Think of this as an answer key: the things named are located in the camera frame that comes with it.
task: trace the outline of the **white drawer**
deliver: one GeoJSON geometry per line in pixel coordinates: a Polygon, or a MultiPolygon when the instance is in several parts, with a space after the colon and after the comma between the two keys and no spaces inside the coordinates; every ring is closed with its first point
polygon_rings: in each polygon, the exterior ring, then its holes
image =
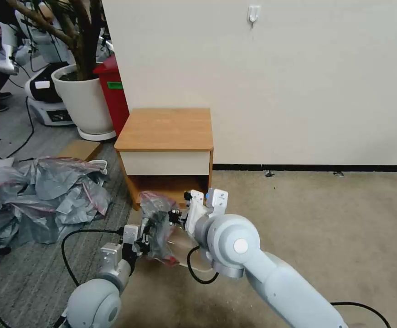
{"type": "Polygon", "coordinates": [[[120,152],[127,175],[208,175],[210,152],[120,152]]]}

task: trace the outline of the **wooden cabinet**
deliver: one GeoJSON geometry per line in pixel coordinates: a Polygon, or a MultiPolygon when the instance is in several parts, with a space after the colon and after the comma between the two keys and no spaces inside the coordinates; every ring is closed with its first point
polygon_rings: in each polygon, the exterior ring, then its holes
{"type": "Polygon", "coordinates": [[[115,148],[133,200],[152,190],[185,205],[183,194],[211,186],[213,139],[208,108],[134,109],[115,148]]]}

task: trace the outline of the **green label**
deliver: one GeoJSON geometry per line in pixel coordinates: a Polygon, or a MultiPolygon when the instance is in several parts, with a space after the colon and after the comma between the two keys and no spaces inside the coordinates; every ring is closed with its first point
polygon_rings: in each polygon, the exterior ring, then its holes
{"type": "Polygon", "coordinates": [[[121,82],[107,82],[107,86],[109,89],[123,90],[121,82]]]}

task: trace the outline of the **white flower pot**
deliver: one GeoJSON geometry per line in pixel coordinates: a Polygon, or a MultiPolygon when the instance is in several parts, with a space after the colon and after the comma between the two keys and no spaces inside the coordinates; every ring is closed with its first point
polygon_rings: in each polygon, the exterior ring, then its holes
{"type": "Polygon", "coordinates": [[[75,70],[76,65],[59,68],[52,73],[52,81],[69,112],[69,116],[78,127],[80,136],[96,141],[115,137],[116,133],[99,79],[89,81],[59,80],[62,75],[75,70]]]}

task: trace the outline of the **white wall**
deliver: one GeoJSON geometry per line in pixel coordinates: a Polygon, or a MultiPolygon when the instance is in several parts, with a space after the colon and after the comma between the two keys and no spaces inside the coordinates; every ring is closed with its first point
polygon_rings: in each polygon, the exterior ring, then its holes
{"type": "Polygon", "coordinates": [[[103,4],[129,107],[210,107],[215,163],[397,164],[397,0],[103,4]]]}

